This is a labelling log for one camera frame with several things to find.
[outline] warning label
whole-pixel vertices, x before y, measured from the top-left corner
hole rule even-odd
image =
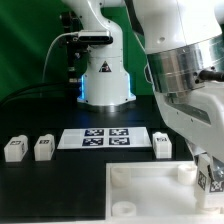
[[[111,72],[111,69],[110,69],[110,67],[109,67],[109,65],[107,64],[106,61],[103,63],[103,65],[100,68],[99,72]]]

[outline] black table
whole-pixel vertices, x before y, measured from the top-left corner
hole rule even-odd
[[[0,109],[0,223],[105,219],[106,164],[156,161],[153,149],[55,150],[51,161],[36,162],[34,145],[64,129],[146,127],[150,139],[166,132],[173,161],[192,160],[184,139],[167,128],[154,96],[138,96],[135,107],[99,114],[78,109],[65,98],[17,99]],[[6,163],[4,146],[26,135],[29,150],[20,163]]]

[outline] blue light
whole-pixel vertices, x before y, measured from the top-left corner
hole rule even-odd
[[[85,91],[84,91],[84,75],[82,75],[82,78],[81,78],[81,82],[82,82],[82,85],[81,85],[81,96],[79,98],[81,98],[82,100],[85,99]]]
[[[131,93],[131,79],[130,79],[130,74],[128,73],[128,95],[129,97],[132,96],[132,93]]]

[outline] small white cube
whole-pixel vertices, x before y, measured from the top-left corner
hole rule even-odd
[[[4,148],[6,162],[20,162],[28,150],[28,138],[25,135],[13,137]]]
[[[153,149],[157,159],[172,157],[172,144],[167,134],[161,132],[153,134]]]
[[[34,147],[36,161],[51,160],[55,150],[55,142],[53,135],[40,136]]]

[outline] white plastic box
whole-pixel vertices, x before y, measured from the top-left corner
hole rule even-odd
[[[198,212],[194,186],[178,181],[180,165],[195,166],[194,162],[182,161],[107,164],[105,223],[224,224],[223,214],[207,215]],[[129,175],[125,170],[128,166],[131,173],[129,184],[115,186],[111,170],[120,167],[121,171],[124,170],[123,175]],[[113,214],[114,206],[119,202],[125,202],[119,204],[120,213],[124,213],[120,217],[117,216],[117,210],[116,215]]]

